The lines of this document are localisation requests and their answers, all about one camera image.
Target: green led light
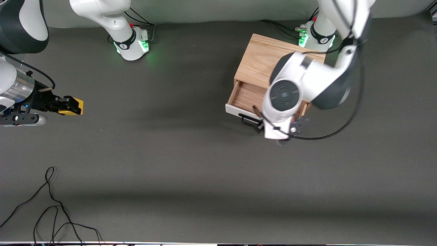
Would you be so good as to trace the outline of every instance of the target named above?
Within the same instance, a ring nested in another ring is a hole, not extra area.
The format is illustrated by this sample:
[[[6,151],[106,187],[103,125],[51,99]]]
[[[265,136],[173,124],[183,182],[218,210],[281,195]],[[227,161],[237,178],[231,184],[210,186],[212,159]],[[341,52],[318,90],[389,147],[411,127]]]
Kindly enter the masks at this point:
[[[300,47],[305,47],[306,41],[308,40],[308,34],[302,37],[302,40],[299,42]]]
[[[149,42],[138,40],[138,43],[139,43],[141,49],[143,50],[143,52],[146,53],[149,51]]]
[[[117,49],[117,53],[120,54],[120,51],[118,50],[118,47],[117,47],[117,45],[115,44],[115,42],[114,42],[114,46],[115,46],[115,48]]]

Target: black cable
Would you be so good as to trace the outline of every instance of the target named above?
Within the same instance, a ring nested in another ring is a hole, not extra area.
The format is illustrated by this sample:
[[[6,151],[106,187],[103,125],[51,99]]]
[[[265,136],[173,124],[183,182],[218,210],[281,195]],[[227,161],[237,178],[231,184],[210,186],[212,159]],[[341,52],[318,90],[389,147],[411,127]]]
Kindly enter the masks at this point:
[[[44,212],[39,216],[38,220],[36,221],[35,226],[33,227],[33,242],[35,243],[35,245],[36,245],[36,236],[35,236],[35,232],[36,232],[36,228],[38,227],[39,222],[40,222],[41,219],[42,219],[42,216],[44,216],[44,214],[46,214],[47,211],[48,211],[50,208],[56,208],[56,214],[55,214],[55,223],[56,223],[56,217],[58,216],[58,211],[59,211],[58,207],[60,207],[60,206],[59,206],[59,205],[54,205],[54,206],[47,207],[47,208],[44,210]],[[55,233],[55,225],[53,225],[52,235],[53,235],[54,233]]]
[[[15,58],[15,57],[13,57],[13,56],[10,56],[9,54],[6,54],[6,53],[4,53],[4,52],[1,51],[1,50],[0,50],[0,53],[1,53],[2,55],[4,55],[4,56],[8,57],[9,59],[12,59],[12,60],[14,60],[14,61],[16,61],[16,62],[18,62],[18,63],[20,63],[20,64],[22,64],[22,65],[25,65],[25,66],[28,67],[28,68],[31,68],[31,69],[37,71],[38,73],[40,73],[40,74],[42,74],[44,77],[46,77],[48,80],[50,80],[50,82],[52,83],[52,87],[41,89],[41,90],[39,90],[40,92],[51,91],[51,90],[55,89],[55,86],[56,86],[55,82],[53,81],[52,78],[50,78],[50,76],[48,76],[47,74],[45,74],[43,71],[41,71],[41,70],[39,70],[38,68],[33,67],[33,66],[31,66],[31,65],[29,65],[29,64],[27,64],[27,63],[25,63],[25,62],[23,62],[23,61],[20,61],[19,59]]]
[[[291,37],[291,38],[295,38],[295,39],[299,39],[299,38],[300,38],[299,36],[291,35],[290,33],[286,32],[286,31],[284,30],[284,29],[287,29],[287,30],[290,30],[290,31],[292,31],[292,30],[294,31],[294,28],[290,28],[290,27],[288,27],[288,26],[285,26],[285,25],[283,25],[283,24],[281,24],[281,23],[279,23],[279,22],[272,21],[272,20],[259,20],[259,21],[273,24],[273,25],[274,25],[275,27],[277,27],[281,32],[283,32],[285,35],[287,35],[287,36],[289,36],[289,37]]]
[[[437,2],[435,2],[431,7],[429,7],[428,11],[431,11],[436,5],[437,5]]]
[[[343,22],[345,23],[345,25],[347,25],[346,18],[344,16],[344,14],[341,12],[341,10],[340,10],[340,8],[338,6],[338,3],[336,2],[336,0],[333,0],[333,2],[334,2],[334,6],[336,7],[337,12],[339,12],[340,17],[343,20]],[[349,35],[345,38],[345,40],[350,38],[352,36],[352,34],[353,34],[353,27],[355,25],[356,14],[357,14],[357,0],[354,0],[354,13],[353,13],[353,16],[352,16],[353,19],[352,19],[352,23],[350,25]],[[331,50],[331,51],[327,51],[327,52],[311,52],[311,51],[309,51],[309,52],[304,52],[302,54],[309,54],[309,53],[328,54],[328,53],[333,53],[335,51],[338,51],[338,50],[342,49],[344,46],[346,46],[345,40],[343,40],[342,44],[338,48],[336,48],[334,50]],[[287,135],[290,138],[296,138],[296,139],[300,139],[300,140],[321,140],[321,139],[326,139],[326,138],[335,136],[338,133],[340,133],[341,131],[343,131],[347,126],[349,126],[349,124],[355,119],[355,116],[356,116],[356,114],[357,114],[357,112],[358,112],[358,110],[360,108],[360,104],[361,104],[361,101],[362,101],[362,98],[363,98],[363,92],[364,92],[364,81],[365,81],[365,79],[364,79],[364,59],[363,59],[363,56],[362,56],[362,46],[363,46],[363,43],[361,42],[361,40],[359,40],[359,43],[357,45],[357,51],[358,51],[358,55],[359,55],[360,68],[361,68],[360,69],[360,89],[359,89],[357,104],[355,106],[354,111],[352,112],[352,115],[347,120],[347,122],[342,127],[340,127],[338,130],[336,130],[335,132],[333,132],[331,134],[328,134],[328,135],[325,135],[325,136],[322,136],[322,137],[298,137],[298,136],[295,136],[295,135],[291,135],[290,133],[286,133],[286,132],[282,131],[281,129],[278,129],[278,131],[280,133],[282,133],[284,135]],[[267,119],[265,117],[265,115],[255,105],[252,108],[253,108],[254,112],[258,116],[260,116],[261,118],[266,120],[267,123],[269,123],[270,125],[273,126],[272,122],[269,119]]]
[[[311,17],[308,19],[308,21],[312,21],[312,19],[316,16],[316,14],[318,14],[319,7],[316,8],[316,10],[314,10],[314,12],[312,13]]]
[[[54,173],[54,171],[52,172],[52,174],[50,175],[50,177],[49,177],[49,180],[52,178],[52,176],[53,176],[53,173]],[[46,182],[43,184],[43,185],[41,185],[41,187],[39,187],[39,189],[35,192],[35,194],[33,194],[33,196],[31,197],[31,198],[29,198],[29,200],[27,200],[27,201],[25,201],[25,202],[23,202],[23,203],[21,203],[21,204],[19,204],[18,206],[16,206],[16,208],[14,209],[14,211],[12,211],[12,213],[9,215],[9,217],[7,217],[7,219],[5,220],[5,221],[3,221],[3,223],[0,225],[0,228],[2,228],[3,226],[4,226],[4,224],[6,224],[6,222],[8,222],[8,220],[15,214],[15,211],[17,211],[17,209],[21,206],[21,205],[23,205],[23,204],[26,204],[27,202],[29,202],[30,200],[32,200],[37,194],[38,194],[38,192],[44,187],[44,186],[46,186],[48,184],[48,181],[46,180]]]
[[[51,177],[53,176],[53,173],[55,172],[55,167],[50,167],[50,168],[53,169],[53,171],[52,171],[52,175],[50,176],[50,178],[51,178]],[[71,221],[70,216],[68,215],[67,211],[65,210],[65,207],[64,207],[64,205],[62,204],[62,202],[59,201],[59,200],[56,200],[56,199],[53,197],[52,187],[50,186],[50,182],[49,182],[50,178],[47,179],[47,173],[49,172],[50,168],[48,168],[47,171],[45,172],[45,180],[46,180],[46,182],[47,182],[47,185],[49,186],[49,194],[50,194],[50,198],[51,198],[53,201],[58,202],[58,203],[61,205],[62,211],[64,212],[65,216],[67,217],[68,222],[73,223],[73,222]],[[73,231],[74,231],[74,234],[76,235],[77,239],[79,239],[79,241],[82,242],[82,240],[80,239],[79,235],[77,234],[76,228],[74,227],[73,224],[72,224],[72,227],[73,227]]]
[[[286,25],[283,25],[283,24],[281,24],[281,23],[279,23],[279,22],[277,22],[277,21],[266,20],[266,19],[259,20],[259,21],[261,21],[261,22],[272,23],[272,24],[274,24],[275,26],[280,26],[280,27],[282,27],[282,28],[284,28],[284,29],[287,29],[287,30],[291,30],[291,31],[294,31],[294,30],[295,30],[294,28],[291,28],[291,27],[288,27],[288,26],[286,26]]]
[[[101,241],[103,241],[100,232],[99,232],[97,229],[95,229],[95,228],[92,228],[92,227],[89,227],[89,226],[85,226],[85,225],[81,225],[81,224],[77,224],[77,223],[73,223],[73,222],[71,221],[71,219],[70,219],[70,216],[69,216],[68,213],[66,212],[66,209],[65,209],[64,205],[62,204],[62,202],[54,198],[54,196],[53,196],[53,191],[52,191],[52,187],[51,187],[51,184],[50,184],[50,180],[51,180],[51,178],[53,177],[53,174],[54,174],[54,173],[55,173],[55,167],[49,167],[49,168],[47,169],[47,171],[45,172],[45,183],[44,183],[41,187],[39,187],[39,189],[35,192],[35,194],[34,194],[31,198],[29,198],[27,201],[25,201],[25,202],[23,202],[23,203],[21,203],[21,204],[18,205],[18,206],[14,209],[14,211],[9,215],[9,217],[8,217],[8,218],[7,218],[7,219],[6,219],[6,220],[5,220],[5,221],[0,225],[0,228],[1,228],[4,224],[6,224],[6,222],[9,221],[9,219],[10,219],[10,218],[15,214],[15,212],[17,211],[17,209],[18,209],[21,205],[26,204],[27,202],[29,202],[30,200],[32,200],[32,199],[33,199],[33,198],[38,194],[38,192],[39,192],[39,191],[40,191],[44,186],[48,185],[48,187],[49,187],[50,198],[51,198],[53,201],[59,203],[59,205],[53,205],[53,206],[49,206],[49,207],[47,207],[47,208],[44,210],[44,212],[40,215],[40,217],[38,218],[38,220],[37,220],[37,222],[36,222],[36,224],[35,224],[35,226],[34,226],[34,230],[33,230],[34,243],[36,244],[36,236],[35,236],[35,233],[36,233],[36,229],[37,229],[37,227],[38,227],[38,224],[39,224],[40,220],[42,219],[42,217],[44,216],[44,214],[47,213],[48,210],[50,210],[51,208],[55,208],[55,209],[56,209],[56,214],[55,214],[55,218],[54,218],[54,221],[53,221],[52,239],[51,239],[49,245],[51,244],[51,242],[53,242],[53,244],[55,243],[55,237],[56,237],[56,235],[58,234],[58,232],[60,231],[60,229],[61,229],[63,226],[68,225],[68,224],[70,224],[70,225],[72,226],[73,231],[74,231],[74,234],[76,235],[77,239],[78,239],[81,243],[83,243],[83,241],[82,241],[82,239],[79,237],[79,235],[78,235],[78,233],[77,233],[77,231],[76,231],[75,225],[76,225],[76,226],[80,226],[80,227],[84,227],[84,228],[87,228],[87,229],[94,230],[94,231],[96,232],[96,234],[97,234],[97,239],[98,239],[99,244],[100,244]],[[56,219],[57,219],[57,216],[58,216],[59,207],[62,209],[63,213],[64,213],[65,216],[67,217],[68,222],[67,222],[67,223],[64,223],[64,224],[63,224],[63,225],[58,229],[58,231],[55,233]]]
[[[96,232],[97,240],[99,242],[99,245],[101,244],[101,241],[103,241],[102,235],[100,235],[100,232],[97,229],[89,227],[89,226],[86,226],[86,225],[81,225],[81,224],[78,224],[78,223],[70,223],[70,222],[66,222],[61,227],[59,227],[59,229],[54,234],[54,237],[56,237],[56,235],[58,235],[58,233],[62,229],[62,227],[66,226],[66,225],[77,225],[77,226],[80,226],[80,227],[83,227],[83,228],[86,228],[86,229],[93,230],[93,231]]]
[[[322,140],[322,139],[327,139],[329,137],[335,136],[337,134],[339,134],[340,132],[342,132],[346,127],[348,127],[350,125],[350,123],[355,119],[355,116],[357,115],[357,112],[360,108],[361,105],[361,101],[363,98],[363,92],[364,92],[364,59],[362,57],[362,52],[361,50],[358,51],[358,55],[359,55],[359,60],[360,60],[360,90],[359,90],[359,94],[358,94],[358,99],[357,99],[357,104],[354,108],[354,111],[352,112],[351,116],[349,117],[349,119],[347,120],[347,122],[340,127],[338,130],[336,130],[335,132],[325,135],[323,137],[299,137],[299,136],[295,136],[295,135],[291,135],[290,133],[286,133],[282,130],[278,130],[280,133],[285,134],[287,136],[289,136],[290,138],[296,138],[296,139],[300,139],[300,140]],[[265,119],[267,121],[267,123],[269,123],[270,125],[273,126],[272,122],[267,119],[262,113],[261,111],[259,111],[259,109],[256,106],[253,106],[253,109],[255,111],[255,113],[259,116],[262,116],[263,119]]]
[[[129,18],[131,18],[132,20],[134,20],[134,21],[137,21],[137,22],[139,22],[139,23],[143,23],[143,24],[146,24],[146,25],[151,25],[151,26],[154,26],[155,24],[153,24],[153,23],[150,23],[148,20],[146,20],[146,19],[144,19],[141,15],[139,15],[135,10],[133,10],[132,8],[130,8],[136,15],[138,15],[141,19],[143,19],[144,21],[140,21],[140,20],[138,20],[138,19],[135,19],[135,18],[133,18],[132,16],[130,16],[126,11],[125,11],[125,14],[129,17]]]
[[[111,37],[111,35],[108,35],[107,41],[108,41],[108,43],[113,44],[114,40],[112,40],[112,42],[109,41],[109,38],[110,38],[110,37]]]
[[[139,15],[133,8],[130,7],[130,9],[132,10],[132,12],[134,12],[136,15],[138,15],[141,19],[143,19],[145,22],[149,23],[150,25],[155,25],[150,23],[148,20],[144,19],[141,15]]]

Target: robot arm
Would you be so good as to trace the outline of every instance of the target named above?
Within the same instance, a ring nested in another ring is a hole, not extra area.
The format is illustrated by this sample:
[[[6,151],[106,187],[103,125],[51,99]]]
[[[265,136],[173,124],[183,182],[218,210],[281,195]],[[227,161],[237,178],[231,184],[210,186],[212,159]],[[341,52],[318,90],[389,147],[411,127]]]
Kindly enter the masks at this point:
[[[128,61],[138,60],[149,51],[149,33],[139,27],[131,27],[119,14],[131,6],[131,0],[70,0],[73,11],[101,25],[114,40],[117,52]]]
[[[318,2],[320,12],[337,27],[343,39],[337,63],[330,67],[298,52],[281,58],[272,73],[271,86],[262,104],[266,138],[289,138],[292,117],[302,100],[311,102],[319,109],[332,109],[343,103],[349,95],[351,72],[355,69],[357,52],[360,52],[358,45],[367,38],[370,7],[375,0]]]
[[[53,95],[52,88],[8,63],[10,54],[38,53],[49,42],[42,0],[6,0],[0,3],[0,125],[43,125],[45,116],[31,109],[62,115],[82,114],[82,101]]]

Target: circular joint cap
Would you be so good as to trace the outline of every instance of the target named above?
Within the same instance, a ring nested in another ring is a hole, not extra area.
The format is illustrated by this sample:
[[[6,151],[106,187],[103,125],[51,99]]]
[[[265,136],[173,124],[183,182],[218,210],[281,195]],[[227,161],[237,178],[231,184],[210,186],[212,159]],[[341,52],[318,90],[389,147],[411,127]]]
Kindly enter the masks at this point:
[[[288,80],[276,82],[270,90],[272,106],[279,111],[292,109],[299,102],[299,89]]]

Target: open drawer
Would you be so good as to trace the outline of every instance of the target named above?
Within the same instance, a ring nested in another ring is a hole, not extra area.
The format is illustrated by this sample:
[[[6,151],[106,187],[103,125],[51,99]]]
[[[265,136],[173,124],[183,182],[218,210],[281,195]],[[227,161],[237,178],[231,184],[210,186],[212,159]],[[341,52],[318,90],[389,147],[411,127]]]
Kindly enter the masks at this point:
[[[266,91],[267,89],[265,88],[242,81],[236,81],[228,103],[225,105],[226,113],[238,117],[248,116],[245,117],[247,120],[251,120],[250,118],[261,120],[261,118],[253,111],[253,106],[255,105],[259,110],[261,110]],[[304,116],[310,106],[310,103],[302,101],[300,108],[296,113],[297,117],[300,118]]]

